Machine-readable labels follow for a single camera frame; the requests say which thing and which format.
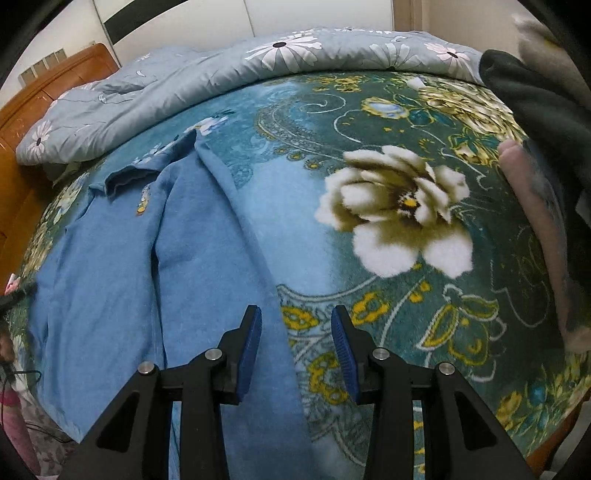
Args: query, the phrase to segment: metal screw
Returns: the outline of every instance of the metal screw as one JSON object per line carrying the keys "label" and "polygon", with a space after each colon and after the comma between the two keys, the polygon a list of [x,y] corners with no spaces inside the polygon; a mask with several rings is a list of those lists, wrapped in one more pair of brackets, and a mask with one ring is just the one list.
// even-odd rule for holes
{"label": "metal screw", "polygon": [[219,360],[223,355],[223,352],[219,348],[210,348],[205,352],[205,358],[208,360]]}
{"label": "metal screw", "polygon": [[452,373],[454,373],[456,371],[456,367],[454,367],[449,362],[443,362],[442,364],[439,364],[439,371],[443,375],[451,375]]}
{"label": "metal screw", "polygon": [[376,360],[386,360],[390,356],[390,352],[388,352],[385,348],[376,348],[372,355]]}
{"label": "metal screw", "polygon": [[141,362],[138,365],[138,372],[141,375],[149,375],[150,373],[152,373],[154,371],[154,362],[150,362],[150,361],[145,361],[145,362]]}

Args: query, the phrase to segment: bed frame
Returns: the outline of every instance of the bed frame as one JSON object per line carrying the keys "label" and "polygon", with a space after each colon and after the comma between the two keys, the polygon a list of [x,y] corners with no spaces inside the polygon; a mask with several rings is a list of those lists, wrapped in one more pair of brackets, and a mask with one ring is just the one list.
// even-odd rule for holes
{"label": "bed frame", "polygon": [[[10,273],[18,271],[43,210],[57,193],[52,191],[41,167],[17,165],[17,145],[63,92],[102,80],[118,68],[103,44],[94,45],[59,63],[0,110],[0,286],[6,284]],[[537,476],[572,429],[579,409],[527,459]]]}

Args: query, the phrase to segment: floral duvet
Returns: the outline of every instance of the floral duvet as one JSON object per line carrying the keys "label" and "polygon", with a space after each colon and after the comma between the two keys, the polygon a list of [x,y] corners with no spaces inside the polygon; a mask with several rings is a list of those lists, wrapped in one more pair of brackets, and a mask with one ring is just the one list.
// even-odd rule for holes
{"label": "floral duvet", "polygon": [[[65,187],[22,273],[42,266],[90,183],[150,162],[194,126],[231,172],[276,280],[302,415],[329,476],[362,477],[372,419],[343,385],[337,304],[406,361],[455,364],[524,455],[591,385],[587,356],[564,353],[540,246],[498,167],[499,142],[524,134],[490,91],[457,79],[300,74],[185,110]],[[10,322],[20,361],[34,363],[25,304]],[[414,427],[421,478],[419,405]]]}

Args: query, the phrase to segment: orange headboard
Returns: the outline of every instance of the orange headboard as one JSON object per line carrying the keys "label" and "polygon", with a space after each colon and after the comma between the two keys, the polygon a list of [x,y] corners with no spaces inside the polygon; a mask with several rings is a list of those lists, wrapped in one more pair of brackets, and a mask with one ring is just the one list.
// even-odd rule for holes
{"label": "orange headboard", "polygon": [[0,287],[20,266],[37,222],[53,196],[41,167],[17,165],[17,145],[63,92],[107,78],[118,69],[103,44],[93,45],[23,88],[0,110]]}

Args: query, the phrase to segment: gray comforter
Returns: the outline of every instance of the gray comforter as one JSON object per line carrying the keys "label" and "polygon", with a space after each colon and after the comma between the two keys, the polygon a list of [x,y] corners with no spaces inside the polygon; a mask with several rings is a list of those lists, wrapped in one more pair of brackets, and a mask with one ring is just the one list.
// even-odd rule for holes
{"label": "gray comforter", "polygon": [[143,130],[258,80],[318,70],[394,69],[482,83],[480,53],[424,32],[313,28],[218,51],[167,47],[64,93],[17,148],[23,165],[92,160]]}

